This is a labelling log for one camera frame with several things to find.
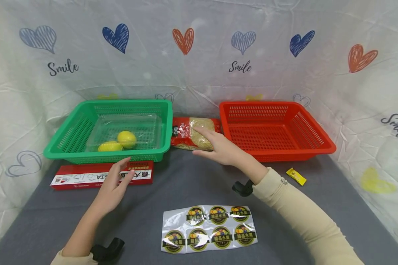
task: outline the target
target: black clip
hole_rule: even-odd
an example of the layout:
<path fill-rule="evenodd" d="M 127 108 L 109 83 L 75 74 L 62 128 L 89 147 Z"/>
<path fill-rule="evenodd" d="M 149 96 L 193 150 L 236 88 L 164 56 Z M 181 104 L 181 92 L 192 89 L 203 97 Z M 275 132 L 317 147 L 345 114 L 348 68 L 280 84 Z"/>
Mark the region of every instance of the black clip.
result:
<path fill-rule="evenodd" d="M 236 181 L 231 188 L 242 197 L 247 197 L 253 192 L 252 185 L 253 182 L 251 180 L 248 180 L 248 182 L 246 182 L 246 185 L 243 185 L 240 182 Z"/>
<path fill-rule="evenodd" d="M 97 262 L 106 262 L 116 259 L 124 244 L 125 242 L 123 240 L 115 237 L 107 248 L 96 244 L 92 247 L 90 252 L 93 253 L 93 260 Z"/>

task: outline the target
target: bag of rice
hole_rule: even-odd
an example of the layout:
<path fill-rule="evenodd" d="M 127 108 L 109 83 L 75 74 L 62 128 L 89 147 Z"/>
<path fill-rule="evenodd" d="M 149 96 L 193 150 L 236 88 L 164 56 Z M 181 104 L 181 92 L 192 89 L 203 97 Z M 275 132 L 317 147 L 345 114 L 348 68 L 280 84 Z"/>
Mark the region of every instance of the bag of rice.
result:
<path fill-rule="evenodd" d="M 218 119 L 174 117 L 171 145 L 184 150 L 212 151 L 211 143 L 193 130 L 196 126 L 221 133 L 221 123 Z"/>

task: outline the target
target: red box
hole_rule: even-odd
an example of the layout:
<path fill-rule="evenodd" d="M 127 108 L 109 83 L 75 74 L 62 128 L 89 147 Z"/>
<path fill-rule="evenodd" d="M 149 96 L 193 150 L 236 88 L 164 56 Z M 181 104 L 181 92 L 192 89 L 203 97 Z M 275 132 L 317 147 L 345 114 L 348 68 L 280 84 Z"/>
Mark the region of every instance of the red box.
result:
<path fill-rule="evenodd" d="M 55 190 L 100 187 L 108 176 L 112 165 L 113 163 L 61 166 L 50 186 Z M 132 181 L 130 181 L 130 185 L 153 183 L 153 161 L 129 162 L 127 167 L 121 171 L 121 179 L 132 169 L 136 173 Z"/>

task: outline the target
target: gray table surface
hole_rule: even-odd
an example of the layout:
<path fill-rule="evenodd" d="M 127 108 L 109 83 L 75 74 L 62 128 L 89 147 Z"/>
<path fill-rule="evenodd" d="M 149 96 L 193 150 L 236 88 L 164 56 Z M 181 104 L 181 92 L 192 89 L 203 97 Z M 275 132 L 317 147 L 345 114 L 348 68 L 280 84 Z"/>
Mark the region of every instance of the gray table surface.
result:
<path fill-rule="evenodd" d="M 97 189 L 49 187 L 60 163 L 54 162 L 0 241 L 0 265 L 49 264 L 93 201 Z M 305 176 L 303 187 L 286 179 L 338 224 L 365 264 L 398 264 L 397 243 L 328 156 L 267 166 L 281 175 L 294 167 Z M 120 259 L 111 264 L 314 264 L 299 235 L 274 210 L 255 196 L 243 198 L 231 190 L 236 180 L 247 181 L 236 168 L 172 149 L 155 164 L 152 185 L 129 186 L 121 204 L 99 225 L 96 242 L 108 245 L 113 237 L 126 242 Z M 249 206 L 258 243 L 184 255 L 161 252 L 163 212 L 198 204 Z"/>

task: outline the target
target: hand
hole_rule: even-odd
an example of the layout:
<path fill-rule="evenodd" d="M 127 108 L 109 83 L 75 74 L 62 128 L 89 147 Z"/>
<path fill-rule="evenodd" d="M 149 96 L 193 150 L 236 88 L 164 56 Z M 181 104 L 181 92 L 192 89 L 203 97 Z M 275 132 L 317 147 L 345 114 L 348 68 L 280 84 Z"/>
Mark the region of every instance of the hand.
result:
<path fill-rule="evenodd" d="M 193 129 L 208 139 L 214 147 L 212 152 L 194 150 L 193 154 L 214 160 L 223 165 L 235 166 L 245 173 L 255 185 L 258 185 L 268 173 L 266 167 L 230 142 L 224 135 L 201 127 Z"/>
<path fill-rule="evenodd" d="M 198 133 L 202 134 L 212 144 L 214 151 L 207 152 L 202 150 L 193 151 L 194 155 L 202 156 L 223 165 L 239 167 L 241 161 L 249 156 L 243 150 L 228 140 L 224 135 L 206 128 L 194 127 Z"/>
<path fill-rule="evenodd" d="M 121 202 L 127 186 L 135 173 L 134 170 L 131 170 L 118 185 L 121 179 L 120 172 L 127 166 L 130 159 L 131 157 L 128 157 L 112 165 L 107 178 L 90 206 L 91 212 L 97 214 L 99 217 L 104 217 Z"/>

